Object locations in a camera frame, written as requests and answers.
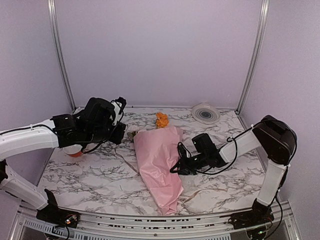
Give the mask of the white rose fake flower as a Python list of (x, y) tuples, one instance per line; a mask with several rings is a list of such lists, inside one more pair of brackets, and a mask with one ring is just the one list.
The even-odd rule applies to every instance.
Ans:
[(127, 128), (126, 134), (129, 138), (133, 138), (135, 135), (137, 135), (140, 132), (144, 132), (147, 129), (145, 129), (142, 126), (137, 126), (137, 125), (131, 125)]

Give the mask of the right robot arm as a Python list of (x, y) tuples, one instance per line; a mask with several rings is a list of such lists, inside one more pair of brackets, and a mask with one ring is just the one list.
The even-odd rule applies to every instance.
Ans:
[(267, 216), (267, 208), (274, 202), (283, 186), (289, 166), (298, 148), (297, 134), (283, 121), (266, 115), (258, 123), (217, 147), (208, 133), (201, 133), (192, 139), (197, 151), (192, 155), (179, 142), (179, 159), (170, 173), (179, 175), (204, 174), (215, 176), (229, 169), (236, 160), (256, 149), (261, 149), (267, 158), (267, 167), (262, 187), (255, 198), (247, 219), (258, 224)]

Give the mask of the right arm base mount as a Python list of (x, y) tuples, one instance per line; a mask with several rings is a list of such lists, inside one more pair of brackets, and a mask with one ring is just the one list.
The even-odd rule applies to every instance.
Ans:
[(228, 223), (233, 225), (235, 230), (253, 227), (256, 225), (265, 224), (274, 220), (270, 205), (263, 205), (254, 200), (251, 210), (233, 213), (228, 219)]

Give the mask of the grey ringed plate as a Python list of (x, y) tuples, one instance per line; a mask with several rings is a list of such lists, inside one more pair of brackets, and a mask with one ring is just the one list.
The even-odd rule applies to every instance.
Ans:
[(191, 109), (192, 117), (199, 123), (213, 125), (220, 120), (220, 112), (208, 103), (200, 103)]

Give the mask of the red and white bowl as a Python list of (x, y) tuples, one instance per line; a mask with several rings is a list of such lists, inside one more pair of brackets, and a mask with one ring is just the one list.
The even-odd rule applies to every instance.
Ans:
[(82, 149), (81, 145), (72, 145), (72, 146), (64, 147), (62, 150), (68, 156), (77, 158), (82, 155), (81, 149)]

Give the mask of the front aluminium rail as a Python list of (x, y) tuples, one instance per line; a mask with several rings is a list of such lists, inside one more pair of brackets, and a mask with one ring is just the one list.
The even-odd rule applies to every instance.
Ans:
[(300, 240), (288, 201), (274, 203), (274, 220), (239, 229), (233, 211), (202, 215), (133, 216), (81, 211), (76, 228), (58, 227), (36, 219), (36, 211), (21, 203), (9, 240)]

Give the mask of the left aluminium frame post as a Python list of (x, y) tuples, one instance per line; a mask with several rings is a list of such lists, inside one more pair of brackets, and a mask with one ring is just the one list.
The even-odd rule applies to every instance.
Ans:
[(67, 68), (64, 60), (63, 49), (62, 49), (61, 40), (60, 40), (58, 18), (57, 18), (57, 12), (56, 12), (56, 3), (54, 0), (48, 0), (47, 6), (48, 6), (48, 13), (49, 13), (54, 47), (57, 55), (57, 61), (58, 61), (60, 74), (62, 77), (63, 86), (65, 89), (65, 93), (67, 96), (70, 109), (74, 111), (76, 109), (76, 103), (72, 93), (71, 84), (69, 81), (69, 76), (67, 73)]

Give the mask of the right aluminium frame post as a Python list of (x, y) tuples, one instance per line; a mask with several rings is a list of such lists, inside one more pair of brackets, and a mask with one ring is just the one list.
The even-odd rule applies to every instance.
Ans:
[(240, 94), (240, 98), (239, 98), (237, 108), (236, 108), (236, 112), (238, 115), (241, 114), (241, 112), (243, 111), (243, 109), (245, 107), (245, 103), (246, 103), (246, 100), (249, 95), (250, 87), (251, 87), (253, 79), (254, 79), (254, 74), (255, 74), (257, 62), (259, 59), (259, 55), (260, 55), (260, 52), (262, 49), (264, 36), (265, 36), (265, 32), (266, 32), (269, 8), (270, 8), (270, 1), (269, 0), (262, 0), (256, 36), (255, 36), (253, 50), (252, 50), (252, 55), (250, 58), (250, 62), (249, 62), (247, 74), (245, 77), (244, 85), (242, 88), (242, 92)]

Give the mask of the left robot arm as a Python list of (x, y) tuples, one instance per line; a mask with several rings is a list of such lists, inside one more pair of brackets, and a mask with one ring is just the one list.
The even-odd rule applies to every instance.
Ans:
[(126, 125), (121, 122), (127, 101), (119, 97), (112, 101), (92, 97), (84, 109), (75, 114), (61, 114), (40, 123), (1, 131), (0, 133), (0, 188), (31, 204), (53, 223), (63, 219), (53, 193), (41, 189), (17, 174), (6, 162), (8, 157), (40, 149), (79, 146), (87, 154), (87, 146), (95, 151), (106, 142), (119, 145)]

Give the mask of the aluminium frame post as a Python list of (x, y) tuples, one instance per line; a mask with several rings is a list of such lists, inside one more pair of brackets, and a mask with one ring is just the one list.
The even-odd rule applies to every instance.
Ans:
[(250, 87), (251, 87), (253, 79), (254, 79), (254, 74), (255, 74), (257, 62), (259, 59), (259, 55), (260, 55), (260, 52), (262, 49), (264, 36), (265, 36), (265, 32), (266, 32), (269, 8), (270, 8), (270, 1), (269, 0), (262, 0), (256, 36), (255, 36), (253, 50), (252, 50), (252, 55), (250, 58), (250, 62), (249, 62), (247, 74), (245, 77), (244, 85), (242, 88), (242, 92), (240, 94), (240, 98), (239, 98), (237, 108), (236, 108), (236, 112), (238, 115), (241, 114), (241, 112), (243, 111), (243, 109), (245, 107), (245, 103), (246, 103), (246, 100), (249, 95)]
[(62, 77), (63, 86), (65, 89), (65, 93), (67, 96), (70, 109), (74, 111), (76, 109), (76, 103), (72, 93), (71, 84), (69, 81), (69, 76), (67, 73), (67, 68), (64, 60), (63, 49), (62, 49), (61, 40), (60, 40), (58, 18), (57, 18), (57, 12), (56, 12), (56, 3), (54, 0), (48, 0), (47, 6), (48, 6), (48, 13), (49, 13), (54, 47), (57, 55), (57, 61), (58, 61), (60, 74)]

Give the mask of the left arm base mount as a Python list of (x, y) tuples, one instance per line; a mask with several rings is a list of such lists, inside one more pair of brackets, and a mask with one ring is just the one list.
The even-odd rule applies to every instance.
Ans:
[(47, 204), (44, 208), (37, 210), (36, 218), (58, 226), (76, 228), (79, 223), (80, 213), (58, 207), (54, 194), (48, 189), (45, 189), (44, 192), (47, 195)]

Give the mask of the tan ribbon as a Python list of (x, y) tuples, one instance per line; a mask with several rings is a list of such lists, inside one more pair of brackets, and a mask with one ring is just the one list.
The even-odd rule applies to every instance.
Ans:
[(153, 150), (151, 153), (125, 149), (120, 156), (141, 176), (160, 208), (176, 204), (180, 196), (187, 202), (201, 190), (197, 189), (197, 180), (192, 175), (170, 173), (178, 161), (178, 152), (174, 149)]

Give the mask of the pink wrapping paper sheet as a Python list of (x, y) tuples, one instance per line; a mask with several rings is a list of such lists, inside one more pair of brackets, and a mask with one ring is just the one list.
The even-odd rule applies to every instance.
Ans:
[(138, 170), (163, 215), (177, 212), (182, 181), (170, 169), (178, 162), (183, 130), (175, 127), (139, 131), (133, 137)]

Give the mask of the orange fake flower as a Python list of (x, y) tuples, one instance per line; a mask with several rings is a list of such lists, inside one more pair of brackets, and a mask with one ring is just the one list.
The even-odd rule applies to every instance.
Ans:
[(157, 118), (156, 119), (157, 129), (166, 128), (169, 125), (169, 119), (167, 114), (164, 114), (162, 112), (157, 112), (156, 118)]

